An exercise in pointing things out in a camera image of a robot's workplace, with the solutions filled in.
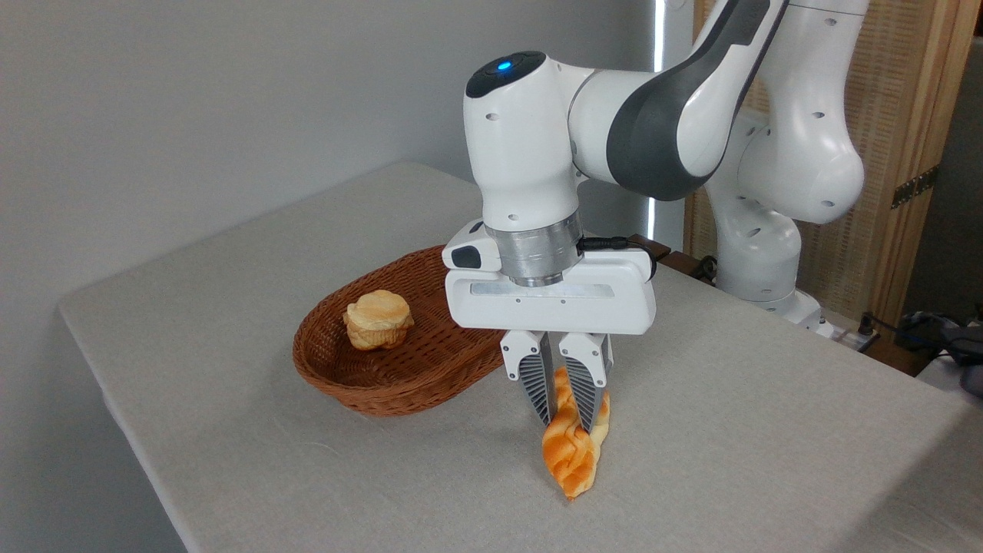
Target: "table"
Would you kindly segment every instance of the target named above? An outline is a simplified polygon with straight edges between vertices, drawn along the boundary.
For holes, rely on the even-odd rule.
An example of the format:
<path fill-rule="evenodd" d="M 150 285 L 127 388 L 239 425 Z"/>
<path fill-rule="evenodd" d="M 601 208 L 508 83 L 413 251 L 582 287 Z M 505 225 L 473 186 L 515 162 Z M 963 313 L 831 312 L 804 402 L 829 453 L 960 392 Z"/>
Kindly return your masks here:
<path fill-rule="evenodd" d="M 396 418 L 301 380 L 318 301 L 480 208 L 400 163 L 61 302 L 190 551 L 983 550 L 980 410 L 666 268 L 573 503 L 499 371 Z"/>

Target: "black cable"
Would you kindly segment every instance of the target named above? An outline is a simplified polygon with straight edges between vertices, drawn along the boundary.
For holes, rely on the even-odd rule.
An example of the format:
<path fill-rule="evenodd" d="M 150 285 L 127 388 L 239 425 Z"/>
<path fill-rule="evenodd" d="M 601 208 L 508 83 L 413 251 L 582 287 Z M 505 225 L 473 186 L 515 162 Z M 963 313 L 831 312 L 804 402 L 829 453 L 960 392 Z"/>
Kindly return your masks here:
<path fill-rule="evenodd" d="M 694 278 L 706 278 L 710 282 L 713 282 L 714 278 L 717 277 L 717 258 L 714 256 L 704 256 L 693 273 L 690 273 L 690 276 Z"/>
<path fill-rule="evenodd" d="M 582 252 L 597 250 L 627 250 L 628 248 L 639 248 L 644 250 L 645 253 L 649 254 L 649 260 L 652 262 L 652 272 L 649 273 L 649 280 L 651 280 L 656 275 L 656 267 L 659 266 L 659 258 L 657 258 L 656 253 L 650 250 L 645 244 L 636 242 L 631 238 L 626 238 L 624 236 L 612 236 L 611 238 L 581 236 L 580 240 L 577 241 L 577 249 Z"/>
<path fill-rule="evenodd" d="M 871 312 L 869 312 L 869 311 L 863 314 L 863 318 L 868 318 L 871 321 L 874 321 L 878 325 L 881 325 L 882 327 L 884 327 L 884 328 L 888 329 L 889 331 L 895 333 L 897 336 L 905 337 L 905 338 L 908 338 L 908 339 L 910 339 L 912 341 L 917 341 L 917 342 L 920 342 L 920 343 L 924 343 L 925 345 L 928 345 L 930 347 L 934 347 L 935 349 L 939 349 L 939 350 L 944 349 L 945 351 L 949 351 L 951 353 L 958 353 L 959 355 L 966 355 L 966 356 L 968 356 L 970 358 L 975 358 L 975 357 L 978 357 L 979 356 L 979 352 L 978 351 L 969 351 L 969 350 L 966 350 L 966 349 L 962 349 L 960 347 L 955 347 L 955 346 L 952 345 L 951 342 L 948 343 L 948 344 L 946 344 L 946 343 L 937 342 L 937 341 L 934 341 L 934 340 L 931 340 L 931 339 L 926 339 L 926 338 L 918 337 L 918 336 L 915 336 L 915 335 L 911 335 L 911 334 L 909 334 L 909 333 L 907 333 L 907 332 L 899 329 L 898 327 L 895 327 L 893 325 L 890 325 L 888 323 L 885 323 L 884 321 L 882 321 L 882 320 L 878 319 L 877 317 L 875 317 L 874 314 L 871 313 Z M 864 325 L 864 321 L 861 319 L 860 326 L 863 326 L 863 325 Z M 983 340 L 975 339 L 975 338 L 969 338 L 969 337 L 956 338 L 956 339 L 954 339 L 952 341 L 957 341 L 957 340 L 971 341 L 973 343 L 983 343 Z"/>

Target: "braided bread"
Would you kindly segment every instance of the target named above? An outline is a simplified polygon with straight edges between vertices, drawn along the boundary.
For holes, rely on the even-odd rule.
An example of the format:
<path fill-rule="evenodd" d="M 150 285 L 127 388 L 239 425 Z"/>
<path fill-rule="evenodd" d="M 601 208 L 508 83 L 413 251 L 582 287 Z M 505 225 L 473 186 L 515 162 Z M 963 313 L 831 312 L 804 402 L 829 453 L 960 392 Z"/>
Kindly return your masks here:
<path fill-rule="evenodd" d="M 573 501 L 591 489 L 601 458 L 610 416 L 610 400 L 605 392 L 598 420 L 591 433 L 580 427 L 580 415 L 573 398 L 566 367 L 556 369 L 556 416 L 543 435 L 543 461 L 566 495 Z"/>

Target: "muffin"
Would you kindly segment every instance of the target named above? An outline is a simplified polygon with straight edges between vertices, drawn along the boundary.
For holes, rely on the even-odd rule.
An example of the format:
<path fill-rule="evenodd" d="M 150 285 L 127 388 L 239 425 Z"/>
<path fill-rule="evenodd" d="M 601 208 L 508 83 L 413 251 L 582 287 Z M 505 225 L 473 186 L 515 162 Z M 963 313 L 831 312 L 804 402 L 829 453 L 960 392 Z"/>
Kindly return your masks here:
<path fill-rule="evenodd" d="M 342 319 L 348 329 L 348 339 L 356 349 L 363 351 L 398 347 L 413 326 L 410 305 L 402 296 L 389 290 L 376 290 L 349 303 Z"/>

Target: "gray wall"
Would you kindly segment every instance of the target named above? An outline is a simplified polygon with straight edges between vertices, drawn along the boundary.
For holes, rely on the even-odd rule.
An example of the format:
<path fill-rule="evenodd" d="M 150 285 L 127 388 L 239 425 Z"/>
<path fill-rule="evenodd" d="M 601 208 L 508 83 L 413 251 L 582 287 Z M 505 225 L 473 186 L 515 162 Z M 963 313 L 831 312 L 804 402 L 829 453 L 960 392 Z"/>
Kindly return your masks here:
<path fill-rule="evenodd" d="M 0 0 L 0 550 L 181 545 L 64 294 L 400 159 L 468 178 L 516 49 L 651 67 L 648 2 Z"/>

